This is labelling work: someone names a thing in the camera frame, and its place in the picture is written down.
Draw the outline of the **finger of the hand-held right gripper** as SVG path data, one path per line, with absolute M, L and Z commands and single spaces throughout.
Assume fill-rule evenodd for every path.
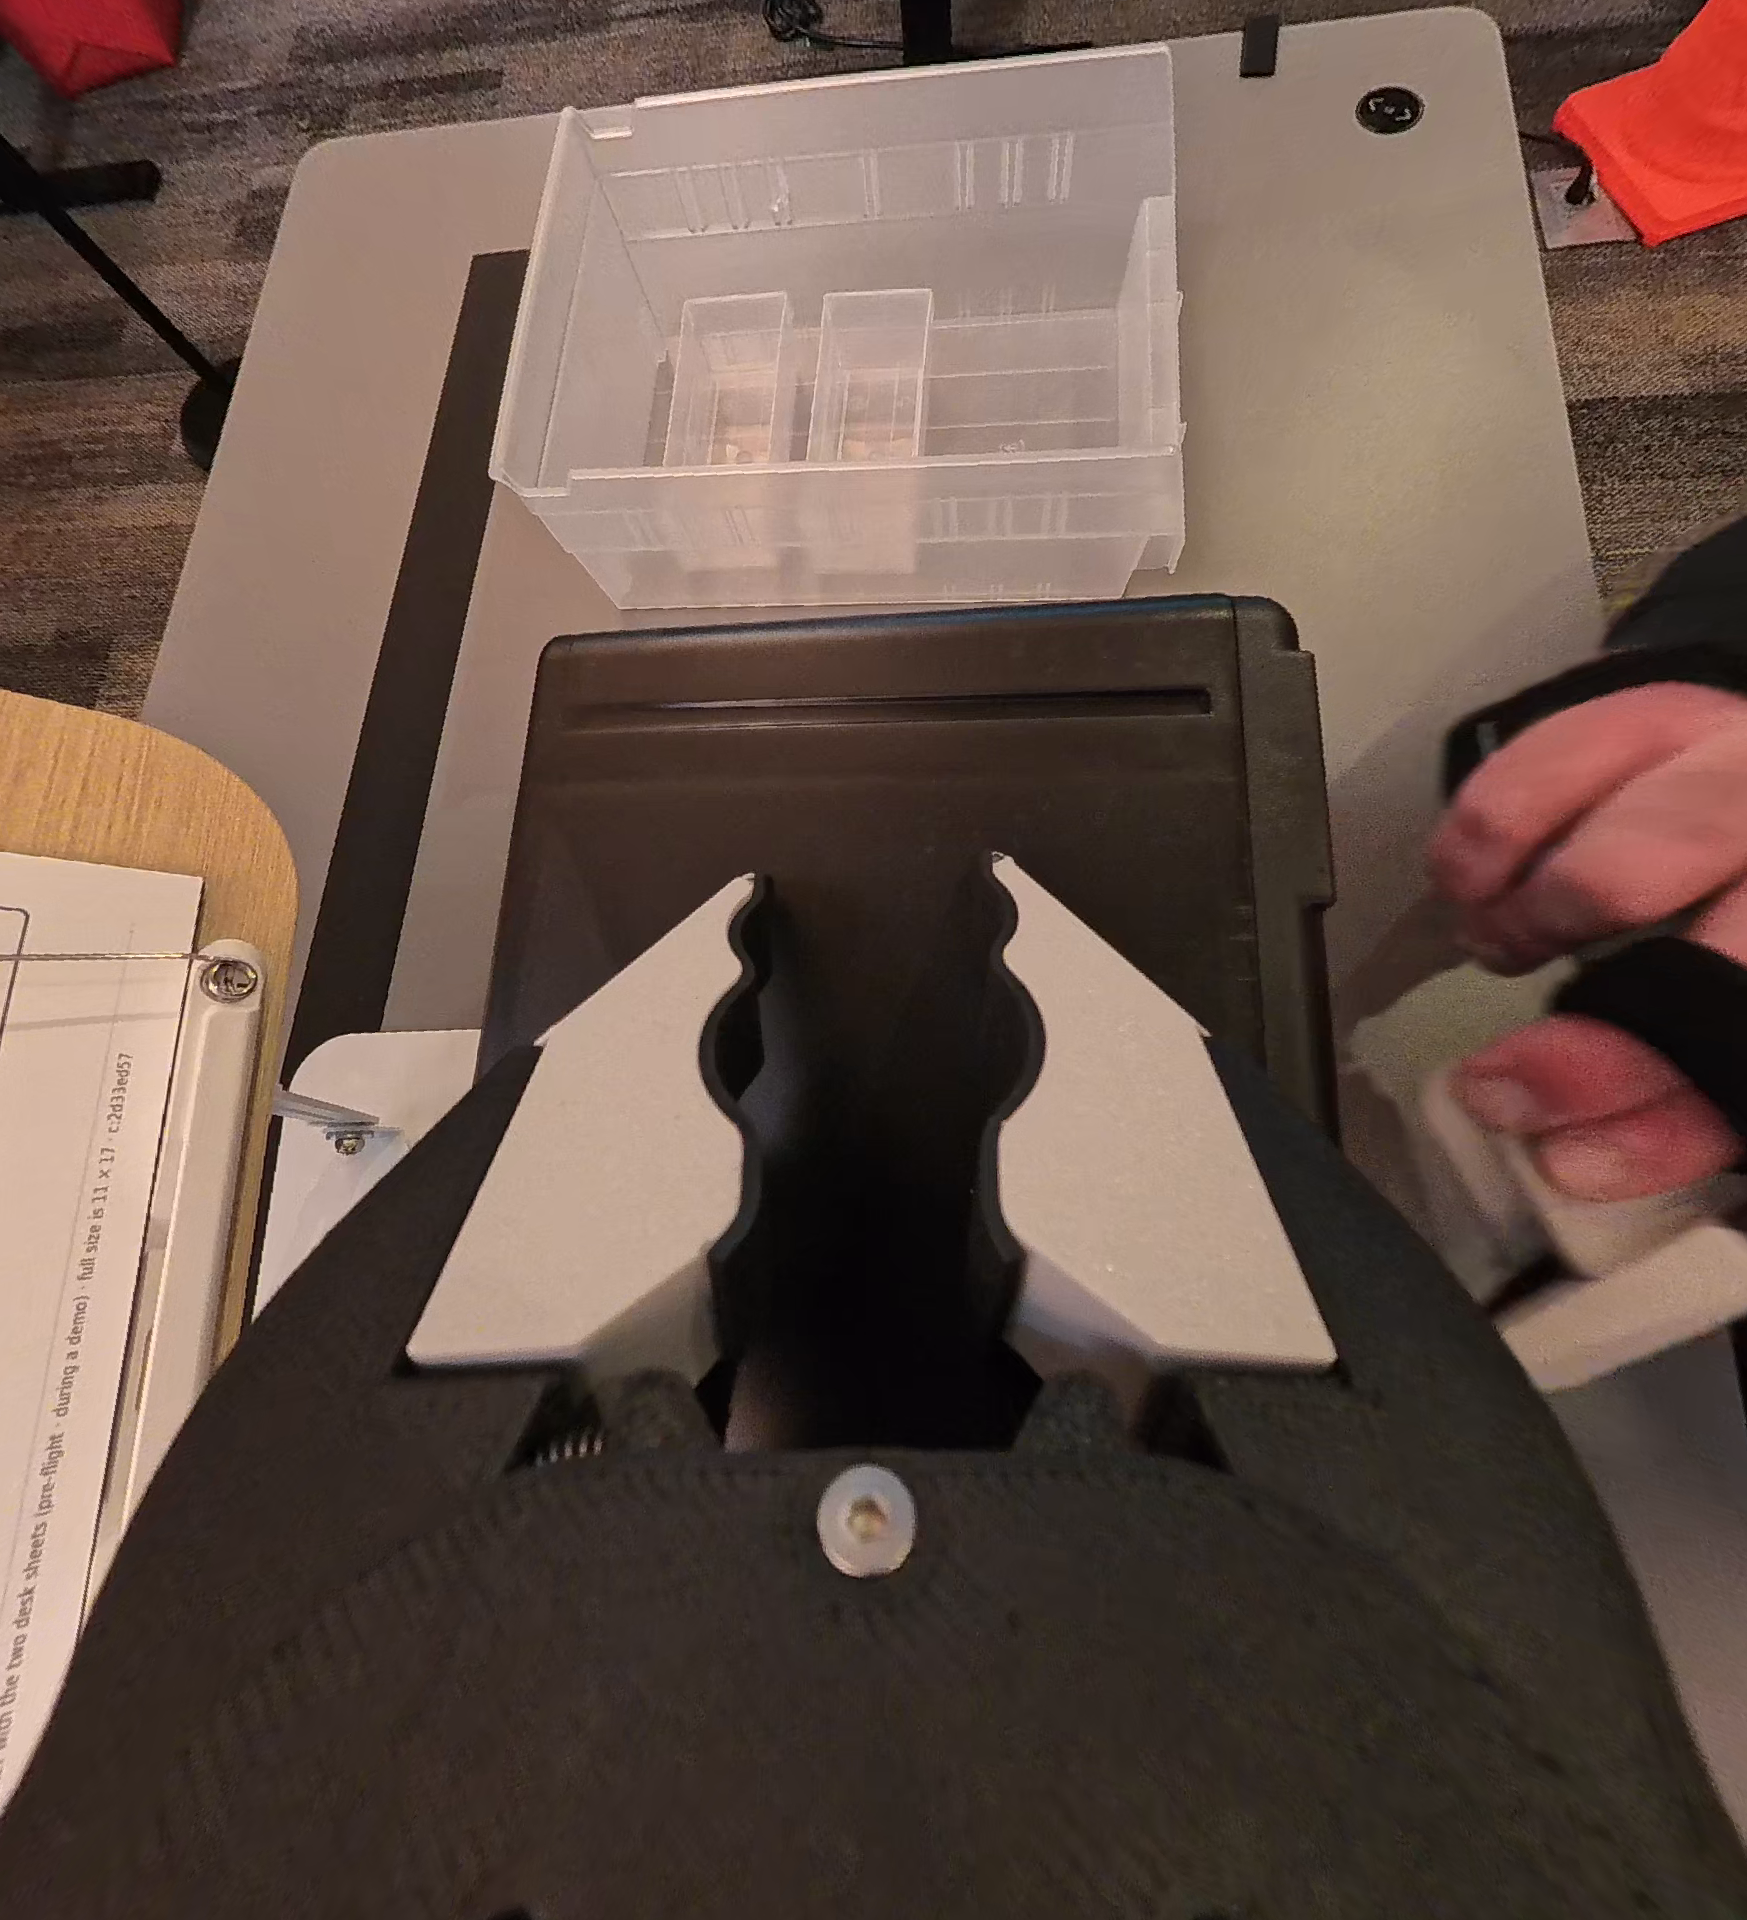
M 1747 1318 L 1747 1235 L 1709 1220 L 1603 1278 L 1495 1314 L 1538 1391 L 1575 1391 Z

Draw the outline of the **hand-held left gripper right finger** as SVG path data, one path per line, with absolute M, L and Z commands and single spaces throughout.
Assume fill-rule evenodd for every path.
M 1222 1085 L 1206 1027 L 1013 857 L 1001 948 L 1033 1020 L 992 1206 L 1019 1254 L 1004 1341 L 1041 1377 L 1326 1375 L 1337 1345 Z

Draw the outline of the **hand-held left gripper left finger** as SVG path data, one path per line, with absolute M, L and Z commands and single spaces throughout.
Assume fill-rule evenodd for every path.
M 570 1365 L 587 1378 L 719 1362 L 717 1246 L 751 1206 L 717 1052 L 759 1010 L 740 873 L 554 1020 L 408 1338 L 418 1369 Z

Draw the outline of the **black drawer cabinet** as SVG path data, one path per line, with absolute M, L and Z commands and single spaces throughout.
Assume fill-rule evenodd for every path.
M 1261 597 L 554 639 L 480 1065 L 765 876 L 765 1197 L 700 1393 L 735 1451 L 1002 1444 L 1036 1383 L 969 1201 L 1017 1036 L 983 857 L 1339 1140 L 1329 809 L 1315 661 Z

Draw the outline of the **large clear plastic drawer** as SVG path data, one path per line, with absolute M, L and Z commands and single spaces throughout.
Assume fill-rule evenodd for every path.
M 1164 43 L 565 109 L 490 476 L 621 611 L 1114 597 L 1180 306 Z

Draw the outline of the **small clear plastic drawer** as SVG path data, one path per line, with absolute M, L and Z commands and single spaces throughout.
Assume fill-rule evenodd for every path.
M 672 550 L 693 569 L 769 561 L 767 537 L 752 527 L 757 498 L 693 474 L 730 479 L 790 461 L 790 310 L 784 291 L 703 296 L 681 308 L 662 494 Z
M 837 291 L 821 303 L 805 533 L 820 574 L 908 575 L 924 499 L 930 288 Z

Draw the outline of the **person's right hand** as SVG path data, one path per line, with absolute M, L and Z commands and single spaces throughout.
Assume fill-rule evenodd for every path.
M 1462 781 L 1429 877 L 1491 972 L 1677 919 L 1747 969 L 1747 697 L 1644 685 L 1545 717 Z M 1601 1020 L 1530 1023 L 1454 1085 L 1481 1127 L 1519 1140 L 1585 1204 L 1690 1188 L 1744 1150 L 1671 1061 Z

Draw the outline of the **white printed sheet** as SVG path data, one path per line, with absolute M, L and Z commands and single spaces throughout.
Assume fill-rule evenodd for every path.
M 0 1814 L 86 1611 L 202 897 L 0 851 Z

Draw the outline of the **wooden side table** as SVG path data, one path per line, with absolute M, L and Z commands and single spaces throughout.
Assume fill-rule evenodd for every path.
M 200 877 L 205 939 L 262 951 L 257 1078 L 213 1333 L 220 1362 L 248 1323 L 300 926 L 300 876 L 286 834 L 262 796 L 202 749 L 140 723 L 0 689 L 0 851 Z

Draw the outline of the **floor outlet box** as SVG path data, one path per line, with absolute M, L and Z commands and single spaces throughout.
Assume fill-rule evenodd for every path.
M 1605 197 L 1588 163 L 1534 158 L 1528 185 L 1544 251 L 1639 246 L 1637 229 Z

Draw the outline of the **orange cloth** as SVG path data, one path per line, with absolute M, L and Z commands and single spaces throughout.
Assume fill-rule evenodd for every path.
M 1647 246 L 1747 218 L 1747 2 L 1711 2 L 1651 67 L 1584 86 L 1553 131 Z

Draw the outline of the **black stand legs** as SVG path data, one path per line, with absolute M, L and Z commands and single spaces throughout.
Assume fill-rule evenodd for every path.
M 178 440 L 196 468 L 213 467 L 239 361 L 213 361 L 85 228 L 85 208 L 142 205 L 156 199 L 160 171 L 150 161 L 43 171 L 0 131 L 0 213 L 44 224 L 193 374 L 178 410 Z

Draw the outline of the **red bag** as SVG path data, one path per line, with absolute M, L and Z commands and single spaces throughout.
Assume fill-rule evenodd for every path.
M 0 36 L 63 99 L 178 61 L 184 2 L 0 2 Z

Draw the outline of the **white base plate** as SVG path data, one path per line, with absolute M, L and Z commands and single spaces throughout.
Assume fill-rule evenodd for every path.
M 280 1119 L 251 1317 L 332 1228 L 379 1188 L 477 1078 L 478 1030 L 342 1035 L 314 1048 L 287 1085 L 294 1098 L 371 1116 L 342 1132 L 321 1119 Z

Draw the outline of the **white mounting bracket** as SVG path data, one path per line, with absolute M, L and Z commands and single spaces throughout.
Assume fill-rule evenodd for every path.
M 113 1552 L 213 1370 L 262 1043 L 262 951 L 190 963 L 94 1556 Z

